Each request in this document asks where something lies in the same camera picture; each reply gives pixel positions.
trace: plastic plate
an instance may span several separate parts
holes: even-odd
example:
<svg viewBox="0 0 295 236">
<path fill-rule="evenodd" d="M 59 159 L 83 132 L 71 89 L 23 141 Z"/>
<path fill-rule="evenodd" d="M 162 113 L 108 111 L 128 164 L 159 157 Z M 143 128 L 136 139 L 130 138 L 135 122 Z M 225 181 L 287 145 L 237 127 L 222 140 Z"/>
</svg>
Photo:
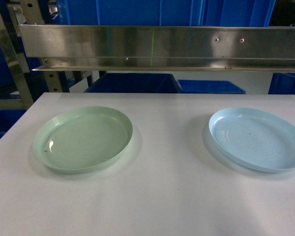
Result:
<svg viewBox="0 0 295 236">
<path fill-rule="evenodd" d="M 37 132 L 33 150 L 51 169 L 91 172 L 122 156 L 132 137 L 130 119 L 108 107 L 83 107 L 62 113 Z"/>
<path fill-rule="evenodd" d="M 209 129 L 221 152 L 247 168 L 279 173 L 295 168 L 295 126 L 250 108 L 215 113 Z"/>
</svg>

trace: light blue plate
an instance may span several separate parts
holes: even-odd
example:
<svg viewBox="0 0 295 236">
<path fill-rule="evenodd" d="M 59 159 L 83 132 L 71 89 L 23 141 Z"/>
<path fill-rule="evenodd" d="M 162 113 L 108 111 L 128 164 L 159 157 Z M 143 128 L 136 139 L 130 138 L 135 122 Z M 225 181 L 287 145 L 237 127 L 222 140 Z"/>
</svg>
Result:
<svg viewBox="0 0 295 236">
<path fill-rule="evenodd" d="M 226 108 L 209 121 L 221 152 L 247 168 L 279 173 L 295 168 L 295 126 L 270 113 Z"/>
</svg>

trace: green laser line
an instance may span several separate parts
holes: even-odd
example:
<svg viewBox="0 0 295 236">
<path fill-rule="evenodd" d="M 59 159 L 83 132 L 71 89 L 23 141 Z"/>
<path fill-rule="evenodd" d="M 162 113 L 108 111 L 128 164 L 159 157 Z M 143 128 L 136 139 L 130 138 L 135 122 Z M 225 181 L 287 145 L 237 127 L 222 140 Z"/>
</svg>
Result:
<svg viewBox="0 0 295 236">
<path fill-rule="evenodd" d="M 154 32 L 155 32 L 155 28 L 153 28 L 153 35 L 152 35 L 151 67 L 153 67 L 153 54 L 154 54 Z"/>
</svg>

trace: metal rack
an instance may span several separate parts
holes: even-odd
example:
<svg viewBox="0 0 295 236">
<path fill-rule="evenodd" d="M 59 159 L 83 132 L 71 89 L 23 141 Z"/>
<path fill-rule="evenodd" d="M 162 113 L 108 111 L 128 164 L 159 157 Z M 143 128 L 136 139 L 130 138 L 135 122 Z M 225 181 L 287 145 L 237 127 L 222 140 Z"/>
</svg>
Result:
<svg viewBox="0 0 295 236">
<path fill-rule="evenodd" d="M 295 71 L 295 27 L 51 25 L 47 6 L 38 0 L 20 0 L 20 4 L 27 20 L 20 25 L 26 54 L 41 58 L 42 65 L 35 70 L 44 72 L 53 92 L 66 91 L 58 73 L 66 70 Z M 17 63 L 21 57 L 10 55 L 11 41 L 3 43 L 8 30 L 2 21 L 1 34 L 7 62 L 14 62 L 22 97 L 19 107 L 23 103 L 28 107 L 32 101 Z"/>
</svg>

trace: stainless steel rail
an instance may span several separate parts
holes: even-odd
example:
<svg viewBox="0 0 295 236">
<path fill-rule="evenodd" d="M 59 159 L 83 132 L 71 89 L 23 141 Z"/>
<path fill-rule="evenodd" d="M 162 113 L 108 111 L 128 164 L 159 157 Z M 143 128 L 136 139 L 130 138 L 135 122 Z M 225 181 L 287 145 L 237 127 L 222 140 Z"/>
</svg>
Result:
<svg viewBox="0 0 295 236">
<path fill-rule="evenodd" d="M 21 25 L 37 70 L 295 71 L 295 27 Z"/>
</svg>

